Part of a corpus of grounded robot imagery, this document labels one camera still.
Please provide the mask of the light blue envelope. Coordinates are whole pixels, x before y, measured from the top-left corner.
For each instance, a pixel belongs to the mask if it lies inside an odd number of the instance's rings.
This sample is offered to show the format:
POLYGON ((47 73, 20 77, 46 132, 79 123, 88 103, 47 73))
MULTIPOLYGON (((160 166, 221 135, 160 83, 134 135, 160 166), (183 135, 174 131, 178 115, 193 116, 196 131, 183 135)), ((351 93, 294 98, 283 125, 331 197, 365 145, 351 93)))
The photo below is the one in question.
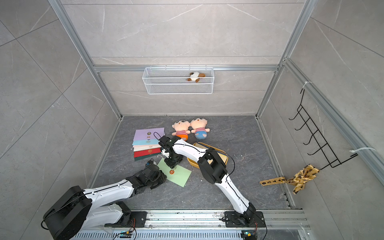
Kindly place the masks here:
POLYGON ((159 144, 159 141, 157 139, 133 141, 133 146, 158 145, 158 144, 159 144))

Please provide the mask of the purple envelope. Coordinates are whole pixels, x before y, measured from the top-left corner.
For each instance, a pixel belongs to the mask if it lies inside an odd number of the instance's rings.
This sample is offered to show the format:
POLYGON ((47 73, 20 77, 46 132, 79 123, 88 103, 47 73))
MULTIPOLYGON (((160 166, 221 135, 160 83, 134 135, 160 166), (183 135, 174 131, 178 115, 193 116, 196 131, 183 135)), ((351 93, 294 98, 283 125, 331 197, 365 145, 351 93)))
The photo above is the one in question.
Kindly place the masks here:
POLYGON ((133 141, 157 140, 165 134, 165 128, 136 130, 133 141))

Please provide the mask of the dark green envelope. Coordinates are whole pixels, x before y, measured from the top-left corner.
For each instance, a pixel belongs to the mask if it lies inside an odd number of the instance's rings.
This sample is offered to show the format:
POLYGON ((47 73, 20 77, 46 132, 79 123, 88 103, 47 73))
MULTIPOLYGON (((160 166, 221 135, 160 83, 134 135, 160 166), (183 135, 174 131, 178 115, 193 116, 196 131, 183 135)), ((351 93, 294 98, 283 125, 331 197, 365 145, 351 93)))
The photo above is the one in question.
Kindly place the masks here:
POLYGON ((141 157, 134 158, 134 160, 136 162, 136 161, 140 161, 140 160, 144 160, 144 159, 151 159, 153 157, 156 157, 157 155, 160 155, 160 154, 151 154, 151 155, 147 155, 147 156, 141 156, 141 157))

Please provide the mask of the light green envelope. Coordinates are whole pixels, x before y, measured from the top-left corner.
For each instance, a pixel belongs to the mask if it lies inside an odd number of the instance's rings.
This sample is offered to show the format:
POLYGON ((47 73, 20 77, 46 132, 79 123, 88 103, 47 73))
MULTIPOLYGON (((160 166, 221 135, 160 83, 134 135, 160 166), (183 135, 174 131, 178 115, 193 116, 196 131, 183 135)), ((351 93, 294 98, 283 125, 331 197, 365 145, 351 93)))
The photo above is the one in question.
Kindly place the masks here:
POLYGON ((167 179, 174 184, 184 187, 191 175, 191 171, 181 167, 176 166, 173 169, 171 169, 166 163, 164 159, 161 159, 161 161, 158 163, 159 169, 167 176, 167 179))

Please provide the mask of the cream white envelope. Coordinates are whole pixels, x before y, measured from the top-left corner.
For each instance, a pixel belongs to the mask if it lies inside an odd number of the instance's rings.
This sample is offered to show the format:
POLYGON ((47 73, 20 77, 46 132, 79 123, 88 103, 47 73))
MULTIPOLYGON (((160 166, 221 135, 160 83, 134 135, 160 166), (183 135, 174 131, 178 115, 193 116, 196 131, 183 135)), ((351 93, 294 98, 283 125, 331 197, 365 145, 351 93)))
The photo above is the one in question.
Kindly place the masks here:
POLYGON ((134 152, 161 148, 160 145, 134 146, 134 152))

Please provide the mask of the yellow plastic storage box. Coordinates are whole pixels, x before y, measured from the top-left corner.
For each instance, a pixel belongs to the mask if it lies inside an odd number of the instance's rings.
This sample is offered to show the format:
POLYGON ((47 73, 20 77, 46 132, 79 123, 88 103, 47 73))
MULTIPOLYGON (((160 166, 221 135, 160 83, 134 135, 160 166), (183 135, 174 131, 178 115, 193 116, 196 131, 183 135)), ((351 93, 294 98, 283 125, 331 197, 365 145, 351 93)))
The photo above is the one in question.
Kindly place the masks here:
MULTIPOLYGON (((220 150, 218 148, 215 148, 213 146, 210 146, 208 144, 205 144, 205 143, 202 143, 202 142, 196 142, 196 143, 193 143, 193 146, 197 147, 197 148, 201 148, 201 149, 208 149, 208 148, 213 148, 214 150, 220 150)), ((195 168, 198 168, 199 169, 199 165, 196 161, 193 161, 192 159, 190 158, 187 158, 187 160, 189 161, 190 165, 195 167, 195 168)))

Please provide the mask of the tan kraft envelope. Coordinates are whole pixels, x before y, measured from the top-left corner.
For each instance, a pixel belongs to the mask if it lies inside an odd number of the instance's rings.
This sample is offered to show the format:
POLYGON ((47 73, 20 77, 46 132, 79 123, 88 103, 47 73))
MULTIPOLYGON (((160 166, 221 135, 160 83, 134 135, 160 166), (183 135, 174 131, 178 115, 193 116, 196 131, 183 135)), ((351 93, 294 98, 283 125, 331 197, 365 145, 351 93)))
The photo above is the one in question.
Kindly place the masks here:
POLYGON ((218 156, 222 159, 223 163, 225 165, 228 164, 229 156, 226 152, 220 151, 220 150, 212 150, 211 153, 216 152, 218 156))

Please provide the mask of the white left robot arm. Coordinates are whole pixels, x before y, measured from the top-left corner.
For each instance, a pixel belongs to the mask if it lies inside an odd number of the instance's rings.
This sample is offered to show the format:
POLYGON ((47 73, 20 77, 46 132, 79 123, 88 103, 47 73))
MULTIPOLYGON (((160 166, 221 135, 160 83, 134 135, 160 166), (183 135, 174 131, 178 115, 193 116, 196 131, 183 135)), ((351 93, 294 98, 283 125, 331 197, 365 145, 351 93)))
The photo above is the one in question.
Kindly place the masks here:
POLYGON ((94 189, 71 187, 44 214, 41 227, 55 240, 69 240, 81 230, 97 226, 133 228, 136 221, 124 200, 146 188, 155 189, 166 179, 163 171, 149 161, 143 170, 117 183, 94 189))

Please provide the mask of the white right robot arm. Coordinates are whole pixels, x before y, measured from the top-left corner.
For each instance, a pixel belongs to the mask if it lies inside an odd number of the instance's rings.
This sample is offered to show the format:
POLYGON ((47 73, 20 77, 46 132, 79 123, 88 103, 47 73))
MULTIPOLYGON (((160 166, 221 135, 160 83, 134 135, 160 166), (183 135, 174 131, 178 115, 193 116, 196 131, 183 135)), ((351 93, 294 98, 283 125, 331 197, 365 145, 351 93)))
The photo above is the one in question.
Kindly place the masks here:
POLYGON ((258 212, 234 185, 227 171, 227 166, 214 148, 202 149, 174 136, 162 136, 159 144, 164 150, 165 163, 174 168, 183 157, 197 162, 206 181, 217 186, 228 198, 234 210, 224 212, 221 221, 227 228, 264 228, 264 215, 258 212))

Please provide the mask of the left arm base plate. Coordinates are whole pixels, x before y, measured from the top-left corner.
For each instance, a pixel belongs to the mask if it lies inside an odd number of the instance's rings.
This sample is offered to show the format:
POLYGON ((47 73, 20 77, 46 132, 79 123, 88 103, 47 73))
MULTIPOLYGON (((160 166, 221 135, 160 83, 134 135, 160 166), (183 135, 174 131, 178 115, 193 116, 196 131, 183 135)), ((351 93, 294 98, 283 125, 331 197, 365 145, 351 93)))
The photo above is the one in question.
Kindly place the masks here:
POLYGON ((147 219, 147 212, 129 212, 124 213, 123 216, 114 224, 105 224, 105 227, 112 227, 112 228, 128 228, 128 227, 135 227, 135 228, 143 228, 145 226, 147 219))

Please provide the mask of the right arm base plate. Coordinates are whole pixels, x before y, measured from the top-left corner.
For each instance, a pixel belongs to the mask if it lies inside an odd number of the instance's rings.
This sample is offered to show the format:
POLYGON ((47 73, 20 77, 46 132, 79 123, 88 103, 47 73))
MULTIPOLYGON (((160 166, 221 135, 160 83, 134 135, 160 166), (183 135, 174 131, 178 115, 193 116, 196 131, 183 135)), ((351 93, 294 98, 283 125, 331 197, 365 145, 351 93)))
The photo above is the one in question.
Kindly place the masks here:
POLYGON ((235 211, 227 211, 220 220, 226 224, 227 228, 264 228, 266 226, 262 212, 239 214, 235 211))

